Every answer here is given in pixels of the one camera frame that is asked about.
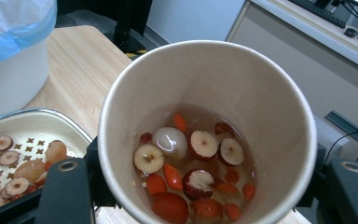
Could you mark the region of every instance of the wooden table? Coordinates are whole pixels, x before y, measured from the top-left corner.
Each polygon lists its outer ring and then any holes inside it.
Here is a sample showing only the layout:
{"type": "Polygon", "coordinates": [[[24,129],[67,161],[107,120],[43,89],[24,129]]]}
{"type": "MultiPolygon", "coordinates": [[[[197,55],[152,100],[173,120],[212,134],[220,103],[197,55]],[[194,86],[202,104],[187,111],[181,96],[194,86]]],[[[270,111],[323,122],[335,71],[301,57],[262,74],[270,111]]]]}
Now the wooden table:
{"type": "MultiPolygon", "coordinates": [[[[57,110],[95,138],[104,97],[118,74],[131,63],[91,26],[55,29],[48,37],[48,80],[25,108],[57,110]]],[[[102,208],[97,223],[137,223],[124,209],[102,208]]],[[[280,223],[309,223],[293,211],[280,223]]]]}

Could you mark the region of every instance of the blue plastic bag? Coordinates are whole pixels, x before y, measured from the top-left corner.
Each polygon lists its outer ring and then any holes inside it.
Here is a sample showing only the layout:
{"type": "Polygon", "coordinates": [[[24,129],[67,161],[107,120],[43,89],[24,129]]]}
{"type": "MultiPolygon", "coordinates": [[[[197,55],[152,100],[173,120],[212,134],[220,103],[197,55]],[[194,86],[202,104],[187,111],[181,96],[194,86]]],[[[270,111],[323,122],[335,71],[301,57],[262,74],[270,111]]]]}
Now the blue plastic bag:
{"type": "Polygon", "coordinates": [[[0,61],[46,38],[56,19],[56,0],[0,0],[0,61]]]}

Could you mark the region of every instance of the keyboard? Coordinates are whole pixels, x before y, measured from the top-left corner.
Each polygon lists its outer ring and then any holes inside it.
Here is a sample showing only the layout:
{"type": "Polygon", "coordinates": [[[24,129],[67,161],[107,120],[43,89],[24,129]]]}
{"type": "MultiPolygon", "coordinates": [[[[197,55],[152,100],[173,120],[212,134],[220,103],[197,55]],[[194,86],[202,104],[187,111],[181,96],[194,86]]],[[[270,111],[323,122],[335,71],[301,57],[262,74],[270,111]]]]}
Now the keyboard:
{"type": "Polygon", "coordinates": [[[311,12],[311,13],[319,16],[320,18],[336,25],[339,28],[345,29],[345,26],[346,26],[345,21],[335,17],[333,13],[331,13],[330,11],[328,11],[324,8],[316,7],[309,0],[289,0],[289,2],[292,2],[296,5],[298,5],[299,7],[306,9],[308,12],[311,12]]]}

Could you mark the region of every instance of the metal tray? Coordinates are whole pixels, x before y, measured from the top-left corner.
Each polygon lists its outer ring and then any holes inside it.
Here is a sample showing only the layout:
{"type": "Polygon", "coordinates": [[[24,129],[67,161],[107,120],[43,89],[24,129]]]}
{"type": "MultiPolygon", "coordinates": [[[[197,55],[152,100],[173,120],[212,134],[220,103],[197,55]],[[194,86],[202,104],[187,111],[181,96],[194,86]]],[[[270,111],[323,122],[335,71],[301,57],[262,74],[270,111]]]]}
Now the metal tray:
{"type": "Polygon", "coordinates": [[[44,151],[53,140],[63,141],[68,156],[83,157],[91,138],[65,115],[50,109],[35,108],[0,116],[0,135],[9,135],[12,150],[21,154],[16,166],[0,165],[1,188],[10,181],[17,167],[28,160],[46,160],[44,151]]]}

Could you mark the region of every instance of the tray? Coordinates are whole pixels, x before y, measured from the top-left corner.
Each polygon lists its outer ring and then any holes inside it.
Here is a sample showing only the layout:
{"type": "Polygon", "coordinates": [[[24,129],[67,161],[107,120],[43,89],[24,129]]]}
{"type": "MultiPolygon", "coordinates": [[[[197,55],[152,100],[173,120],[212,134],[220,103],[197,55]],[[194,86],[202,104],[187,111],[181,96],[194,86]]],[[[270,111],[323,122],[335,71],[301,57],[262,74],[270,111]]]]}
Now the tray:
{"type": "Polygon", "coordinates": [[[0,135],[9,135],[13,141],[10,150],[18,150],[16,166],[0,165],[1,188],[10,181],[17,167],[28,160],[46,160],[44,151],[53,140],[63,141],[68,156],[83,157],[91,138],[65,115],[45,108],[26,109],[0,116],[0,135]]]}

